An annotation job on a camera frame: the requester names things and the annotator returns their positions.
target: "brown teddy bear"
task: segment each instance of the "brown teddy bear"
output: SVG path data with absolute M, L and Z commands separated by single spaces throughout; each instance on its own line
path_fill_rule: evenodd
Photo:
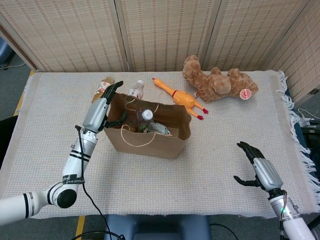
M 197 96 L 200 96 L 205 102 L 224 97 L 249 99 L 258 91 L 257 84 L 237 68 L 230 69 L 225 76 L 215 66 L 210 75 L 205 75 L 195 55 L 189 56 L 184 61 L 182 75 L 185 80 L 197 88 Z

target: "black cable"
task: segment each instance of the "black cable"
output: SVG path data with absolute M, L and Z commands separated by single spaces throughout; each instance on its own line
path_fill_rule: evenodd
M 80 133 L 80 127 L 79 126 L 76 126 L 75 127 L 78 131 L 78 136 L 79 136 L 79 144 L 80 144 L 80 152 L 81 152 L 81 177 L 84 178 L 84 149 L 83 149 L 83 146 L 82 146 L 82 138 L 81 138 L 81 133 Z M 100 209 L 98 208 L 98 206 L 95 204 L 94 200 L 92 199 L 92 197 L 89 195 L 89 193 L 87 192 L 86 190 L 86 187 L 85 187 L 85 183 L 82 183 L 82 187 L 83 187 L 83 191 L 85 193 L 85 195 L 87 195 L 87 197 L 91 200 L 93 206 L 98 210 L 99 214 L 101 215 L 101 217 L 103 218 L 104 220 L 104 223 L 105 223 L 105 226 L 106 226 L 106 229 L 110 232 L 110 228 L 109 228 L 109 225 L 107 223 L 107 219 L 106 217 L 102 214 L 102 212 L 100 211 Z
M 225 228 L 225 229 L 228 229 L 228 230 L 233 234 L 233 236 L 235 237 L 235 239 L 236 239 L 236 240 L 239 240 L 239 238 L 237 237 L 237 235 L 236 235 L 230 228 L 228 228 L 227 226 L 222 225 L 222 224 L 219 224 L 219 223 L 211 223 L 211 224 L 210 224 L 210 227 L 211 227 L 211 226 L 220 226 L 220 227 L 223 227 L 223 228 Z
M 110 238 L 111 238 L 111 236 L 114 236 L 114 237 L 116 237 L 116 240 L 124 240 L 124 238 L 122 238 L 121 236 L 119 236 L 113 232 L 110 232 L 110 231 L 88 231 L 88 232 L 85 232 L 85 233 L 82 233 L 82 234 L 75 236 L 71 240 L 76 240 L 76 239 L 81 238 L 83 236 L 92 235 L 92 234 L 109 234 Z

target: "rubber chicken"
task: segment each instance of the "rubber chicken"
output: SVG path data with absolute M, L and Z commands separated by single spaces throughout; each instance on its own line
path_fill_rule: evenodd
M 159 78 L 152 78 L 152 79 L 153 79 L 153 83 L 156 86 L 158 86 L 159 88 L 162 88 L 163 90 L 165 90 L 168 94 L 170 94 L 172 96 L 173 101 L 176 104 L 185 106 L 185 109 L 189 114 L 197 117 L 200 120 L 204 119 L 203 116 L 196 114 L 192 110 L 193 106 L 200 108 L 204 112 L 204 114 L 209 113 L 208 110 L 205 109 L 203 106 L 201 106 L 192 95 L 190 95 L 184 91 L 172 89 L 168 85 L 165 85 Z

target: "brown paper bag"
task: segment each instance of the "brown paper bag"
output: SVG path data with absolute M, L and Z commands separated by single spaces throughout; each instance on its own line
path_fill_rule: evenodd
M 165 125 L 172 136 L 164 136 L 154 132 L 132 132 L 127 127 L 121 129 L 120 126 L 104 128 L 114 148 L 123 153 L 166 159 L 177 158 L 191 135 L 189 128 L 191 116 L 187 113 L 186 108 L 181 105 L 164 105 L 143 101 L 126 94 L 116 93 L 111 101 L 108 121 L 117 121 L 121 118 L 123 112 L 127 112 L 127 118 L 123 124 L 138 127 L 136 110 L 140 108 L 156 110 L 153 120 Z

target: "white bottle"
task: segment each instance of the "white bottle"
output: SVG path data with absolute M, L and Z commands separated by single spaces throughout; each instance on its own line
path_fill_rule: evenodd
M 138 99 L 142 98 L 143 95 L 143 87 L 145 83 L 142 80 L 138 80 L 135 85 L 129 90 L 128 95 L 136 97 Z

